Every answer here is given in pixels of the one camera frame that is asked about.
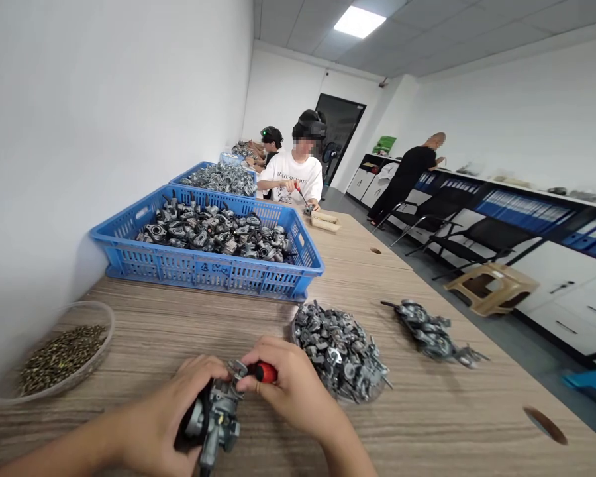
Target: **wooden table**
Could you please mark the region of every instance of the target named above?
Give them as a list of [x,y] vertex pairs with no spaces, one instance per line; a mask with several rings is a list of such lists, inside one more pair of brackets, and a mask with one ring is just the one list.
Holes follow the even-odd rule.
[[[311,284],[309,297],[353,313],[391,369],[394,390],[346,408],[379,475],[596,476],[596,434],[361,225],[337,215],[342,234],[310,229],[326,272]],[[363,247],[372,246],[383,254],[364,253]],[[379,304],[403,298],[451,318],[455,340],[492,361],[468,370],[421,356],[392,310]],[[0,408],[0,464],[153,390],[188,356],[239,358],[260,335],[283,336],[296,310],[292,303],[108,278],[86,299],[115,310],[108,358],[61,397]],[[525,405],[548,416],[569,445],[537,429]],[[241,436],[231,454],[219,455],[215,475],[326,474],[319,447],[282,423],[260,398],[247,396],[238,414]]]

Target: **wooden stool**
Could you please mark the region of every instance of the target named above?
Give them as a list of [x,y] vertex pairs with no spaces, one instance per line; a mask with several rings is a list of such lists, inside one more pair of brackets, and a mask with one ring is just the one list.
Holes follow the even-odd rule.
[[[495,282],[495,290],[487,286]],[[487,263],[461,275],[447,285],[470,300],[470,309],[479,316],[510,313],[539,286],[532,278],[507,265]]]

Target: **hand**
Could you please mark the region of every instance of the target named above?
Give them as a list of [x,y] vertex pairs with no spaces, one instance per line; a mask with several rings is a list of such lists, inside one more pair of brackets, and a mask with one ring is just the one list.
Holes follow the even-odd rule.
[[183,415],[211,378],[228,380],[230,374],[214,356],[190,358],[157,392],[112,412],[108,418],[110,432],[119,434],[119,463],[151,476],[190,477],[201,447],[183,454],[174,449],[174,439]]
[[279,187],[284,187],[289,193],[292,193],[296,190],[296,183],[294,181],[279,181],[279,183]]
[[307,202],[313,205],[313,209],[311,210],[312,212],[320,210],[320,205],[318,205],[318,201],[316,199],[309,199]]
[[236,385],[238,391],[258,391],[291,426],[321,444],[331,441],[338,430],[345,427],[346,415],[298,346],[280,338],[262,337],[241,361],[250,365],[259,360],[276,368],[276,383],[259,383],[255,377],[246,376]]

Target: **blue basket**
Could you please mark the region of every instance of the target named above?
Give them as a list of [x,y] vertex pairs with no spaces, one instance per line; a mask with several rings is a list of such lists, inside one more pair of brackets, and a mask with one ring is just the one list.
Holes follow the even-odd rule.
[[[282,225],[291,242],[293,263],[264,262],[253,258],[198,252],[135,240],[164,204],[163,195],[175,193],[179,202],[192,199],[223,207],[226,202],[238,216],[256,212],[262,227]],[[214,292],[239,293],[289,301],[305,301],[307,287],[322,276],[324,264],[296,210],[247,197],[168,184],[91,230],[91,237],[108,256],[106,273],[113,278],[139,280]]]
[[[173,180],[171,180],[169,182],[169,184],[175,184],[177,186],[179,185],[179,186],[183,186],[183,187],[190,187],[190,188],[192,188],[194,190],[204,191],[206,189],[201,189],[200,187],[191,187],[190,185],[183,185],[179,181],[181,179],[183,179],[183,178],[189,177],[193,172],[196,172],[197,170],[199,170],[201,168],[204,168],[205,166],[210,166],[210,165],[213,165],[213,164],[215,164],[215,163],[214,162],[209,162],[209,161],[200,162],[196,166],[194,166],[192,169],[187,170],[184,173],[179,174],[178,176],[176,176]],[[252,177],[254,179],[254,185],[256,185],[256,173],[254,171],[250,171],[250,170],[248,170],[247,172],[252,175]],[[246,198],[246,199],[254,199],[254,200],[256,200],[256,191],[254,191],[254,193],[252,195],[250,195],[250,196],[247,196],[247,195],[236,195],[236,194],[230,194],[230,193],[224,194],[224,195],[229,195],[231,197],[243,197],[243,198]]]

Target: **black pants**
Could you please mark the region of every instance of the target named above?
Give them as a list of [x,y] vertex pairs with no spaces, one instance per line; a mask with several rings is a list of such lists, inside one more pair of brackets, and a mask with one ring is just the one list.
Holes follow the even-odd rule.
[[412,188],[402,187],[401,184],[391,183],[386,188],[384,193],[376,201],[375,205],[369,210],[368,217],[373,219],[375,223],[380,223],[388,214],[391,213],[396,204],[406,200],[411,193]]

